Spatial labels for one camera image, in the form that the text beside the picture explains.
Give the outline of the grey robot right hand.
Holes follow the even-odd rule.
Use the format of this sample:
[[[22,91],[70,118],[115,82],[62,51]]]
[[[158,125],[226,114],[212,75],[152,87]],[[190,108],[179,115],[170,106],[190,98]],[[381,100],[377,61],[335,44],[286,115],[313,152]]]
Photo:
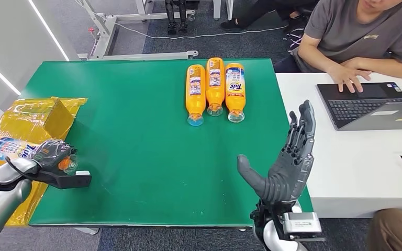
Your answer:
[[[297,200],[313,166],[316,130],[314,108],[309,100],[305,100],[298,109],[299,118],[293,111],[289,113],[291,122],[286,142],[267,176],[256,172],[245,155],[237,155],[237,170],[241,177],[261,200],[270,204]]]

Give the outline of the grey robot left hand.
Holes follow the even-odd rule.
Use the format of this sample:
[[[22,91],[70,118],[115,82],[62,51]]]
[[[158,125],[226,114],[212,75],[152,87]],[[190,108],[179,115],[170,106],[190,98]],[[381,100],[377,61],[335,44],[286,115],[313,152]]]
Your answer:
[[[49,139],[37,146],[29,159],[40,165],[42,170],[58,175],[71,174],[78,166],[77,149],[57,139]]]

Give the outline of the person's right hand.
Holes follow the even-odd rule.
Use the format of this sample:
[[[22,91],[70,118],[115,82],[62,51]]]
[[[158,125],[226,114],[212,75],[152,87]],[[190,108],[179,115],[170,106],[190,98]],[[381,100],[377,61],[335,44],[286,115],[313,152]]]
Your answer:
[[[363,77],[365,80],[370,80],[370,74],[372,72],[337,65],[328,69],[326,73],[328,73],[332,80],[337,84],[340,93],[344,91],[344,88],[346,88],[350,93],[355,93],[356,91],[361,93],[363,92],[363,87],[358,76]]]

